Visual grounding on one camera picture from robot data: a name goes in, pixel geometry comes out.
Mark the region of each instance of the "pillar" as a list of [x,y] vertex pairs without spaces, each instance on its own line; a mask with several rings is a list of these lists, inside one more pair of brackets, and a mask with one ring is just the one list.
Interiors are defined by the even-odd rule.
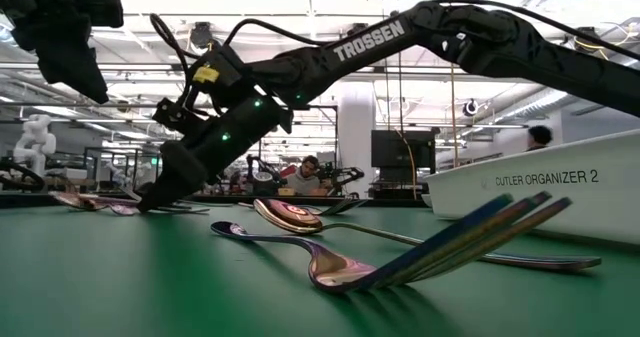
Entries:
[[364,172],[364,177],[346,185],[346,190],[367,198],[375,176],[371,167],[371,131],[376,123],[373,83],[343,82],[337,92],[339,165],[358,167]]

